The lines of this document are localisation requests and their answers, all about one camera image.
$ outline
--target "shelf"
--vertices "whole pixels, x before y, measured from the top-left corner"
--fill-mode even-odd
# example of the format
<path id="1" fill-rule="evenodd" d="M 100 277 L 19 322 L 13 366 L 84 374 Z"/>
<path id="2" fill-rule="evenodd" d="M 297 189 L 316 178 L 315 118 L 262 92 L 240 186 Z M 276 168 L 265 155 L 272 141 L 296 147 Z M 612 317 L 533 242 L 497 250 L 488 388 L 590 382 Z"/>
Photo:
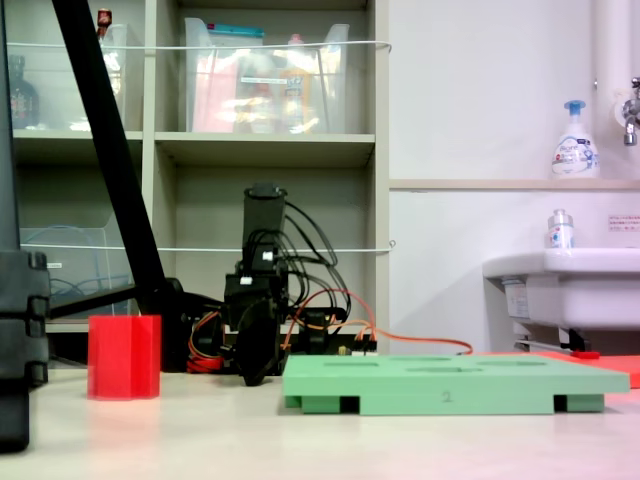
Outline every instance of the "shelf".
<path id="1" fill-rule="evenodd" d="M 178 0 L 184 8 L 252 10 L 365 10 L 369 0 Z"/>
<path id="2" fill-rule="evenodd" d="M 50 333 L 88 333 L 89 320 L 86 318 L 57 318 L 55 320 L 47 320 L 45 326 L 47 334 Z"/>
<path id="3" fill-rule="evenodd" d="M 158 132 L 156 143 L 181 166 L 358 168 L 369 162 L 375 135 Z"/>
<path id="4" fill-rule="evenodd" d="M 142 132 L 127 132 L 133 162 L 142 163 Z M 18 165 L 97 165 L 91 132 L 73 130 L 14 130 Z"/>
<path id="5" fill-rule="evenodd" d="M 640 191 L 640 180 L 581 178 L 571 180 L 438 180 L 395 179 L 389 181 L 391 191 Z"/>
<path id="6" fill-rule="evenodd" d="M 226 333 L 231 333 L 229 326 L 225 326 Z M 342 328 L 338 335 L 357 335 L 362 330 L 361 325 L 347 325 Z M 289 324 L 280 326 L 280 333 L 286 335 L 289 331 Z M 293 335 L 296 335 L 299 331 L 299 327 L 295 325 L 293 327 Z M 88 333 L 89 321 L 86 319 L 56 319 L 49 320 L 46 326 L 47 334 L 51 333 Z"/>

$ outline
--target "table surface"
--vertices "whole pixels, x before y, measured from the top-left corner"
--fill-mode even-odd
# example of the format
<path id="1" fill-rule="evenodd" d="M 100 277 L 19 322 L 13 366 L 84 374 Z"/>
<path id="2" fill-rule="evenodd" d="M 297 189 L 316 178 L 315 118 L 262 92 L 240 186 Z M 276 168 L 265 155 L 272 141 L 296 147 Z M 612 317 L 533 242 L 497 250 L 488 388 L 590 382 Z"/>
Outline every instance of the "table surface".
<path id="1" fill-rule="evenodd" d="M 2 480 L 640 479 L 640 390 L 603 414 L 303 416 L 280 379 L 164 374 L 158 399 L 98 402 L 85 370 L 54 370 L 32 406 Z"/>

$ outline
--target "white sink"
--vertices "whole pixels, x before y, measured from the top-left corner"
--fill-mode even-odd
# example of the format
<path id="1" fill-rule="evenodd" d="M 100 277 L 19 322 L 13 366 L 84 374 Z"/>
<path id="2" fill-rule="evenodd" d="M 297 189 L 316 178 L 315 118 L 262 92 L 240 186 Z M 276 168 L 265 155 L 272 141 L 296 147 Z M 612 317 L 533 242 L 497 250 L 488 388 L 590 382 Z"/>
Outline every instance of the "white sink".
<path id="1" fill-rule="evenodd" d="M 640 329 L 640 249 L 547 249 L 490 260 L 483 274 L 502 281 L 520 323 Z"/>

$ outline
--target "green board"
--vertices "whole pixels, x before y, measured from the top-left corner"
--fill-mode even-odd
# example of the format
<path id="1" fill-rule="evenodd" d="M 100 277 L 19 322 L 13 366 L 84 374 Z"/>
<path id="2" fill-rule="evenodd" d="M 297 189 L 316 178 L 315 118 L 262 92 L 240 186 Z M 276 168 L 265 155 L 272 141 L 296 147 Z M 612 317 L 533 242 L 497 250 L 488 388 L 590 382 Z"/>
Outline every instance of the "green board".
<path id="1" fill-rule="evenodd" d="M 288 408 L 361 415 L 601 412 L 630 388 L 625 373 L 522 355 L 292 355 L 282 382 Z"/>

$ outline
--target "pump bottle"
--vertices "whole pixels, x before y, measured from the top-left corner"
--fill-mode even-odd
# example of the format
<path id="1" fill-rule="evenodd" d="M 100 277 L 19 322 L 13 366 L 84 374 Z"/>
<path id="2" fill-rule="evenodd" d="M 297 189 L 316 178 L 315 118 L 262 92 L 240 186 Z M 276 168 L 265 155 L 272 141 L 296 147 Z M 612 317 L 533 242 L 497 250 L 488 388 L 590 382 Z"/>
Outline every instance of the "pump bottle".
<path id="1" fill-rule="evenodd" d="M 569 110 L 570 122 L 560 137 L 551 163 L 553 178 L 600 177 L 598 149 L 580 119 L 580 111 L 584 107 L 586 103 L 581 100 L 572 100 L 564 105 Z"/>

